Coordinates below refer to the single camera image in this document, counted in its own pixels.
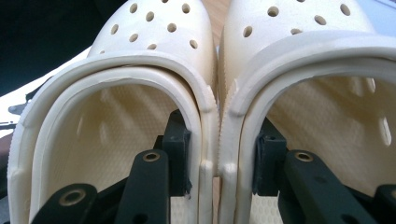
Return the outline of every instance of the shoe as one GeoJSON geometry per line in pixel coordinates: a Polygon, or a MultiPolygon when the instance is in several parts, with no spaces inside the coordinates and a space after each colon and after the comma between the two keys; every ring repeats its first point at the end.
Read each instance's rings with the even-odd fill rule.
{"type": "Polygon", "coordinates": [[[101,191],[123,179],[179,109],[191,131],[192,189],[172,198],[172,223],[210,223],[219,141],[216,60],[201,1],[126,2],[87,59],[51,78],[23,111],[8,164],[11,222],[31,222],[67,185],[101,191]]]}
{"type": "Polygon", "coordinates": [[[281,223],[276,198],[252,195],[265,117],[353,189],[396,182],[395,61],[396,39],[355,1],[233,0],[219,51],[219,223],[281,223]]]}

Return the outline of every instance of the black bracket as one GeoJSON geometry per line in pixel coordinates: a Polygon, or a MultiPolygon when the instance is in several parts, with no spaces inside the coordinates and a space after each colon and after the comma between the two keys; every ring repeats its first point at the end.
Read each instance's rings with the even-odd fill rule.
{"type": "Polygon", "coordinates": [[[314,153],[288,151],[268,119],[256,146],[253,193],[278,196],[284,223],[396,223],[396,185],[379,187],[374,198],[344,186],[314,153]]]}
{"type": "Polygon", "coordinates": [[[99,193],[87,184],[64,187],[33,223],[170,223],[170,197],[189,194],[192,188],[187,170],[190,135],[181,113],[172,112],[164,136],[157,137],[155,149],[135,156],[127,178],[99,193]]]}

